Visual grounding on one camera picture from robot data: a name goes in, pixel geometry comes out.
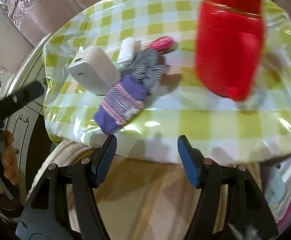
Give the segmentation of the green checkered tablecloth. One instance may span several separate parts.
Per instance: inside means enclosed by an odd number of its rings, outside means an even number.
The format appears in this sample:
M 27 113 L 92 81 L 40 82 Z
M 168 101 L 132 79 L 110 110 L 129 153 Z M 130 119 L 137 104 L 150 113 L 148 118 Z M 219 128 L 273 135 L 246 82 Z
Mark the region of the green checkered tablecloth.
M 179 163 L 177 138 L 221 163 L 262 161 L 291 153 L 291 21 L 271 0 L 263 0 L 265 46 L 248 100 L 234 102 L 203 87 L 194 71 L 196 17 L 202 0 L 102 0 L 60 28 L 45 44 L 48 91 L 44 101 L 47 132 L 98 147 L 106 135 L 94 120 L 102 100 L 87 92 L 67 67 L 80 49 L 102 48 L 116 60 L 123 39 L 143 45 L 169 35 L 177 50 L 167 54 L 170 72 L 121 128 L 117 154 Z

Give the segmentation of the white cabinet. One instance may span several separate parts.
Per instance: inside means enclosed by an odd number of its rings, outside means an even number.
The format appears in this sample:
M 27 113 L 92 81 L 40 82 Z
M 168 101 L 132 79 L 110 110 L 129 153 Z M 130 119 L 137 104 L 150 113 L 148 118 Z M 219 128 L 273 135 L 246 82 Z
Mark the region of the white cabinet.
M 10 127 L 15 130 L 19 119 L 24 120 L 25 127 L 28 127 L 29 119 L 25 115 L 25 106 L 33 105 L 35 100 L 42 99 L 46 93 L 47 85 L 43 84 L 43 79 L 39 80 L 35 77 L 43 71 L 43 47 L 51 36 L 51 33 L 47 34 L 32 50 L 11 81 L 5 94 L 6 97 L 0 100 L 0 124 L 4 122 L 5 129 Z M 6 146 L 3 129 L 0 129 L 0 186 L 7 198 L 14 200 L 20 197 L 20 190 L 4 175 L 2 157 L 6 151 Z

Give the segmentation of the purple cardboard box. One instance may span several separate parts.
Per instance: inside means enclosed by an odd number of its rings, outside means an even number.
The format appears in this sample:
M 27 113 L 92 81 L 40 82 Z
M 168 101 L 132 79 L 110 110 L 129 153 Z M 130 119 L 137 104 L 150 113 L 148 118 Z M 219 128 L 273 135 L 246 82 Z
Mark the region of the purple cardboard box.
M 279 232 L 291 224 L 291 156 L 261 165 L 264 197 Z

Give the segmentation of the black white gingham cloth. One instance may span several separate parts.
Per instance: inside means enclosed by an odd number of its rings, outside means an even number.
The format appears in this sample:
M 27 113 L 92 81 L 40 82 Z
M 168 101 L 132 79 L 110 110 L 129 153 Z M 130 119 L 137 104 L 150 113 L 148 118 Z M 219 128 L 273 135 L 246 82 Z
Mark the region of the black white gingham cloth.
M 121 77 L 131 75 L 153 94 L 169 68 L 163 55 L 148 48 L 138 51 L 129 64 L 120 68 L 120 74 Z

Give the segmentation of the white ribbed plastic device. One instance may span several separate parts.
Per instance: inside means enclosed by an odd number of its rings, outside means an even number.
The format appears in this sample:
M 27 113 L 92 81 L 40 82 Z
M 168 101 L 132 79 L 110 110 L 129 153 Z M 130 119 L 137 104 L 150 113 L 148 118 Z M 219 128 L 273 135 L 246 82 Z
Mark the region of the white ribbed plastic device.
M 67 71 L 85 90 L 96 95 L 107 94 L 121 78 L 106 53 L 95 46 L 78 52 Z

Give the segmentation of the striped plush cushion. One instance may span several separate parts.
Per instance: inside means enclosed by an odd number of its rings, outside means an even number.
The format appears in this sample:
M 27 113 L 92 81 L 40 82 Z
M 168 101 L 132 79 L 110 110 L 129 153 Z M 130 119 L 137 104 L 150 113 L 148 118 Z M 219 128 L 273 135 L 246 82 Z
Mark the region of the striped plush cushion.
M 94 194 L 111 239 L 183 239 L 200 191 L 182 165 L 115 156 Z

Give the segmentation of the pink round cherry pouch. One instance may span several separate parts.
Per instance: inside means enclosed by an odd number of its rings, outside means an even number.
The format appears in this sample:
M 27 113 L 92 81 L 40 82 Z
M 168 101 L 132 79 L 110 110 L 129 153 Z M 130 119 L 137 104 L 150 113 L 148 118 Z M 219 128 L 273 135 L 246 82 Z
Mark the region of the pink round cherry pouch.
M 160 54 L 167 54 L 174 51 L 177 46 L 177 42 L 172 37 L 162 36 L 152 41 L 149 48 L 156 50 Z

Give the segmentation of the red thermos jug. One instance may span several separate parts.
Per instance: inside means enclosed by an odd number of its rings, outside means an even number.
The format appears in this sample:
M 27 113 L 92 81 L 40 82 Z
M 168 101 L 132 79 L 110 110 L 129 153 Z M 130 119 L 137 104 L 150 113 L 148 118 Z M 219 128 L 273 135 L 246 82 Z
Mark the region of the red thermos jug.
M 195 70 L 218 96 L 244 101 L 264 44 L 261 0 L 203 0 L 197 21 Z

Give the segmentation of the purple pink knitted sock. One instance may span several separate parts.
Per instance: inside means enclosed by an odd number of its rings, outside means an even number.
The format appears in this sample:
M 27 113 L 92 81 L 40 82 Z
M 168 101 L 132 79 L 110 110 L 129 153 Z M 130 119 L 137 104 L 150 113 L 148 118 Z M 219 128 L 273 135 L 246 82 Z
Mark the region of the purple pink knitted sock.
M 94 120 L 104 134 L 124 127 L 144 107 L 149 90 L 131 75 L 116 83 L 102 99 Z

